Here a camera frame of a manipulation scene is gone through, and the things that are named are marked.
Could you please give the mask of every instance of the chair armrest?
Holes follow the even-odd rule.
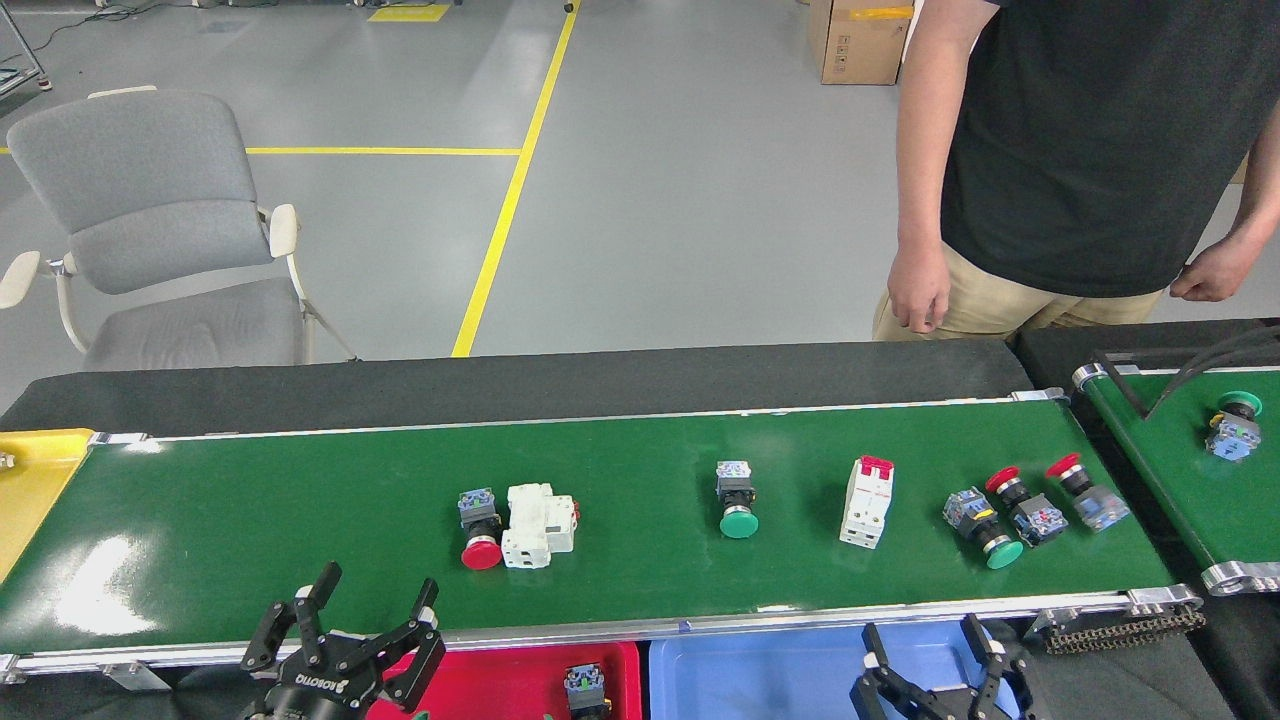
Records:
[[[298,249],[298,231],[301,228],[298,211],[293,205],[279,205],[271,210],[271,225],[266,236],[271,258],[293,255],[293,251]]]
[[[4,278],[0,278],[0,310],[13,307],[22,302],[23,297],[27,297],[31,283],[40,274],[40,264],[38,250],[28,250],[14,258],[13,263],[9,263],[9,269],[5,270]]]

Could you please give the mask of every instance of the white circuit breaker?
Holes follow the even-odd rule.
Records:
[[[567,495],[552,495],[548,483],[507,488],[511,521],[502,533],[502,561],[507,568],[538,569],[553,552],[573,551],[577,510]]]
[[[854,462],[845,492],[845,519],[840,525],[840,539],[869,550],[876,550],[884,534],[884,515],[893,500],[893,464],[888,460],[863,455]]]

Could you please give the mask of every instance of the cardboard box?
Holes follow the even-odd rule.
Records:
[[[813,0],[809,46],[823,85],[893,85],[911,0]]]

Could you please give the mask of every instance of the chair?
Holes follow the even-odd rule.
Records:
[[[52,277],[86,370],[310,363],[315,323],[356,359],[302,290],[294,208],[257,206],[239,128],[221,100],[154,87],[95,94],[19,120],[8,142],[70,252],[19,255],[0,279],[0,309],[22,301],[37,275]],[[289,277],[115,313],[92,343],[76,328],[73,275],[119,295],[278,258]]]

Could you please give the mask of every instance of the green belt surface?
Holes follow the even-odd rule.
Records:
[[[1051,401],[96,446],[0,585],[0,652],[246,641],[329,560],[344,575],[321,618],[356,633],[402,623],[428,575],[447,632],[1171,584],[1134,519],[1093,534],[1048,487],[1068,452],[1112,486]],[[897,466],[874,551],[837,539],[864,454]],[[750,538],[718,529],[718,460],[751,465]],[[1071,528],[989,570],[941,509],[1014,464]],[[463,568],[458,493],[492,487],[506,516],[522,483],[579,502],[573,552],[540,570]]]
[[[1172,374],[1124,375],[1149,407]],[[1101,375],[1085,393],[1155,492],[1196,559],[1219,562],[1280,561],[1280,373],[1206,373],[1190,379],[1142,420],[1115,382]],[[1239,462],[1204,450],[1208,420],[1230,391],[1252,392],[1263,402],[1257,418],[1258,448]]]

